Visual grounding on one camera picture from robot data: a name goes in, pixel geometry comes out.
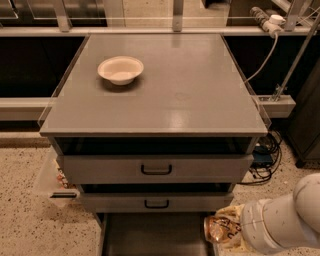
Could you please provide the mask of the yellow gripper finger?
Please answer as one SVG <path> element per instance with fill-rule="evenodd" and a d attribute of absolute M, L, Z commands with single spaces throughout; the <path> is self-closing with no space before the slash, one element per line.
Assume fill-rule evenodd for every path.
<path fill-rule="evenodd" d="M 249 252 L 250 248 L 243 239 L 240 240 L 230 240 L 227 243 L 221 245 L 223 250 L 227 252 Z"/>
<path fill-rule="evenodd" d="M 224 208 L 221 208 L 216 211 L 216 216 L 229 216 L 233 218 L 239 218 L 241 212 L 244 208 L 244 205 L 230 205 Z"/>

